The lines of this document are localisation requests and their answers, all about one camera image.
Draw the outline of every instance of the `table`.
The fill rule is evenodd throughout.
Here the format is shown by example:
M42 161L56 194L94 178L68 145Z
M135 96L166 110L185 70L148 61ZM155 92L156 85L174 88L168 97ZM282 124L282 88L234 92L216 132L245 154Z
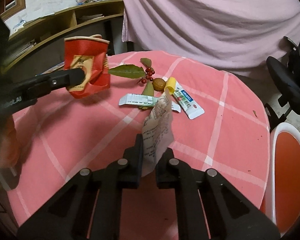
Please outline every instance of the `table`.
M217 169L259 207L269 169L269 127L261 101L234 75L163 51L115 55L109 65L141 66L142 57L152 60L155 77L175 77L205 110L194 120L173 112L175 157L198 170ZM19 224L80 169L105 168L134 145L150 110L118 102L142 90L136 80L112 76L109 90L79 100L56 90L14 115L26 156L19 185L8 192ZM120 239L178 239L177 230L173 190L158 190L154 173L142 178L138 190L123 191Z

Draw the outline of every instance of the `metal screw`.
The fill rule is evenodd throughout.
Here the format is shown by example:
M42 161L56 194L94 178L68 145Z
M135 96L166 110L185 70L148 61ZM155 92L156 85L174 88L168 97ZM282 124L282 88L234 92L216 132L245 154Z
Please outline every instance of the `metal screw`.
M207 174L211 177L216 176L218 173L215 169L208 169Z
M120 159L120 160L118 160L118 164L119 165L126 165L126 164L128 164L128 160L127 159Z
M169 160L169 163L170 163L171 165L173 165L173 166L176 166L176 165L178 165L178 164L179 164L179 160L178 160L178 159L175 159L175 158L173 158L173 159L170 159L170 160Z
M87 175L89 175L89 173L90 173L90 170L87 168L84 168L80 171L81 176L87 176Z

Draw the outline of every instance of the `wooden frame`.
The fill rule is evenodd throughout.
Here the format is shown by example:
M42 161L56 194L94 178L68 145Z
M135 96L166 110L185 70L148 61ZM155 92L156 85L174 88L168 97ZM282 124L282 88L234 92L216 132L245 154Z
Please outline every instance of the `wooden frame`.
M2 14L0 14L0 17L2 20L7 20L11 16L15 15L17 12L23 10L26 8L26 0L16 0L16 5L12 6Z

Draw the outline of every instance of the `round table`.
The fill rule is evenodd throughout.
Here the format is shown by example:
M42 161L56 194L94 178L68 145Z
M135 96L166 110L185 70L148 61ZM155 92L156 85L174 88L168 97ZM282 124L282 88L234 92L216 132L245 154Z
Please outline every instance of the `round table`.
M152 60L154 77L175 77L205 110L193 120L173 112L175 157L198 170L215 168L259 207L269 169L269 128L261 101L234 75L163 51L115 55L109 65L142 66L142 57ZM82 99L56 90L14 115L26 160L18 187L8 192L19 224L80 169L105 168L134 145L150 110L118 102L143 88L136 80L112 76L109 90ZM178 239L174 192L159 190L153 172L138 190L123 191L120 234L129 240Z

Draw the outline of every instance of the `paper on wall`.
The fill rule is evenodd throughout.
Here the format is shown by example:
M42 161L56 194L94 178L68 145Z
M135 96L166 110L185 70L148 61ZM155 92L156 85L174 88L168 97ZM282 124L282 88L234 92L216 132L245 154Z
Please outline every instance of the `paper on wall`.
M142 127L143 163L142 174L151 173L169 144L174 141L172 129L171 96L166 90L159 98Z

